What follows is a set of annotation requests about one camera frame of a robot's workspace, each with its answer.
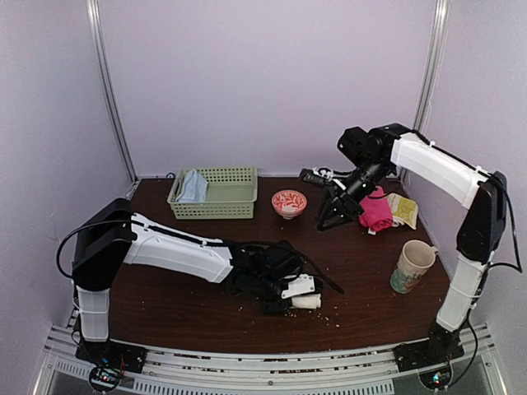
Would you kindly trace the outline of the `white towel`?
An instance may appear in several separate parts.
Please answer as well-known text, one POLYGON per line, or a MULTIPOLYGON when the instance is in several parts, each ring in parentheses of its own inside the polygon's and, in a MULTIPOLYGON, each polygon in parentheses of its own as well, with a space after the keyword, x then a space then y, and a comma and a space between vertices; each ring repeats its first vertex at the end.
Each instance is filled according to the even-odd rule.
POLYGON ((319 309, 321 304, 321 294, 298 295, 291 297, 291 307, 293 309, 319 309))

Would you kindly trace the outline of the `light blue towel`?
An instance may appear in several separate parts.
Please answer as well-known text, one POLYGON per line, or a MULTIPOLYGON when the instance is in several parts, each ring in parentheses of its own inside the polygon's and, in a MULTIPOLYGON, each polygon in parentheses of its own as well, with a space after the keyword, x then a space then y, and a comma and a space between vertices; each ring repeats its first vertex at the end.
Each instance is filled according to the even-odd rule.
POLYGON ((180 204, 204 203, 207 190, 208 181, 196 169, 191 169, 186 173, 175 201, 180 204))

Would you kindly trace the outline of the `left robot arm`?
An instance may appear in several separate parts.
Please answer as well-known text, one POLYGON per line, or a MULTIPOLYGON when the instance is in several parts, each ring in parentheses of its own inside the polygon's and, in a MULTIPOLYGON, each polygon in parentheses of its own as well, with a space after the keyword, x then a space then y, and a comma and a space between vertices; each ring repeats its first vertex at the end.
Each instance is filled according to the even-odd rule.
POLYGON ((311 281, 303 257, 287 242, 252 244, 206 238, 172 229, 133 211, 116 198, 70 231, 56 250, 75 239, 71 280, 80 314, 81 345, 100 365, 118 359, 110 341, 110 289, 122 265, 144 266, 196 277, 230 295, 252 295, 271 303, 298 296, 296 281, 311 281))

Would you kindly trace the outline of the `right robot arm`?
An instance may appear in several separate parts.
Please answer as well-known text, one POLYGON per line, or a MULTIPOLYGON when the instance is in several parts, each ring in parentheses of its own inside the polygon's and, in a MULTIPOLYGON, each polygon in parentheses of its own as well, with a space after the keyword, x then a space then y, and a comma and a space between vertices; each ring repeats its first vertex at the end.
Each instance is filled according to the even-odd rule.
POLYGON ((324 184, 317 228, 347 224, 361 215, 366 200, 389 174, 406 170, 448 198, 447 206, 461 217, 450 227, 455 240, 456 266, 435 320, 422 343, 421 355, 433 364, 456 347, 460 329, 483 293, 492 260, 511 220, 507 212, 504 174, 471 165, 399 123, 346 129, 338 150, 355 166, 342 180, 324 184))

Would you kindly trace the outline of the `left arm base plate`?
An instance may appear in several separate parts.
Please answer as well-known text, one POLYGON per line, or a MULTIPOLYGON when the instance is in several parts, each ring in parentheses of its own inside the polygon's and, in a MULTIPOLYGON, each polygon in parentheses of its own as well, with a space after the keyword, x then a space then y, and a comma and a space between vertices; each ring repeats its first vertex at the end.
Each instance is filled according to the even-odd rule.
POLYGON ((147 349, 112 341, 86 342, 77 347, 76 357, 94 365, 140 374, 147 357, 147 349))

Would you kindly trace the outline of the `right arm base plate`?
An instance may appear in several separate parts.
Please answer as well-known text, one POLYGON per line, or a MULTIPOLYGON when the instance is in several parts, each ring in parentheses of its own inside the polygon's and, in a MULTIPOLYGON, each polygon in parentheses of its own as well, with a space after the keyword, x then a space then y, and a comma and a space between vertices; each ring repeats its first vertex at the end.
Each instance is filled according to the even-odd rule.
POLYGON ((453 346, 448 351, 434 351, 429 340, 414 343, 402 343, 393 349, 394 359, 399 372, 422 369, 433 365, 444 364, 448 360, 464 356, 461 345, 453 346))

